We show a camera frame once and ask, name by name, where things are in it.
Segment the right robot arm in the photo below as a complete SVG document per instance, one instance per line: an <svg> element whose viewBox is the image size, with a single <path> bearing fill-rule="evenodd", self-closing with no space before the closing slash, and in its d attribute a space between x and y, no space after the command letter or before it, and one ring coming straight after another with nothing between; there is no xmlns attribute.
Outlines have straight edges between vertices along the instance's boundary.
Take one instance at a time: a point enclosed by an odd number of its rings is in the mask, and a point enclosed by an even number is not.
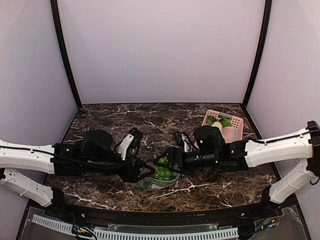
<svg viewBox="0 0 320 240"><path fill-rule="evenodd" d="M226 143L218 127L204 125L193 134L198 149L170 147L154 159L154 165L186 175L197 168L214 167L226 172L245 171L267 163L299 159L281 180L268 186L263 202L283 203L305 184L320 180L320 126L309 121L306 128L269 139Z"/></svg>

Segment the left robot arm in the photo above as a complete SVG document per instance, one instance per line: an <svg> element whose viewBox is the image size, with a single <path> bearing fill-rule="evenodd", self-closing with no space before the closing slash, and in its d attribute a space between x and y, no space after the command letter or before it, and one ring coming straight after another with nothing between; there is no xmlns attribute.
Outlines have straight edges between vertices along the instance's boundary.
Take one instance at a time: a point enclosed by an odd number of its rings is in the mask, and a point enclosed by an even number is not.
<svg viewBox="0 0 320 240"><path fill-rule="evenodd" d="M34 146L1 141L0 184L42 207L50 207L62 205L64 193L30 179L20 170L74 177L99 173L137 183L155 173L153 167L137 158L142 138L143 134L132 128L114 148L111 148L113 137L104 130L88 131L74 144Z"/></svg>

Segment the pink plastic basket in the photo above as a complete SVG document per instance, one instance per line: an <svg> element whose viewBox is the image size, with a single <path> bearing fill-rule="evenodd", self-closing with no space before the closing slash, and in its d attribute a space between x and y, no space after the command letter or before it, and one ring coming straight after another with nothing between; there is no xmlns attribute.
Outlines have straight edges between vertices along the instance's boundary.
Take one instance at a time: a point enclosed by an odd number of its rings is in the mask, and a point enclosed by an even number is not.
<svg viewBox="0 0 320 240"><path fill-rule="evenodd" d="M206 111L202 126L212 125L221 130L226 143L243 139L244 120L240 117L209 109Z"/></svg>

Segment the clear zip top bag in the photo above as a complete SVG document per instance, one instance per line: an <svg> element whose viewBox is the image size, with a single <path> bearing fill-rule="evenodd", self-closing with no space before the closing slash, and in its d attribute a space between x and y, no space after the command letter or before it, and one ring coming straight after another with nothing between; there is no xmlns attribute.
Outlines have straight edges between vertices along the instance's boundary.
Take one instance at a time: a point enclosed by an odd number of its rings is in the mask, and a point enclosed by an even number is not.
<svg viewBox="0 0 320 240"><path fill-rule="evenodd" d="M179 179L180 174L174 172L168 181L159 180L153 177L146 177L135 184L135 188L140 191L156 191L156 190L163 190L170 186L173 186Z"/></svg>

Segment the green grape bunch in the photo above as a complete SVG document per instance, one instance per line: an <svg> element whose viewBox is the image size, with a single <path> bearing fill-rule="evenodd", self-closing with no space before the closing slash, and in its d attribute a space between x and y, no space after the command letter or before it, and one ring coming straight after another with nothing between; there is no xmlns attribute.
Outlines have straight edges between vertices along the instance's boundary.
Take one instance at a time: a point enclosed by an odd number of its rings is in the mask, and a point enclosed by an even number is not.
<svg viewBox="0 0 320 240"><path fill-rule="evenodd" d="M163 164L163 165L166 165L168 163L168 158L167 156L165 157L161 157L159 160L158 160L158 163L160 164ZM165 168L165 167L161 167L161 166L154 166L154 178L157 179L157 180L160 180L160 181L171 181L174 179L174 176L172 175L172 172Z"/></svg>

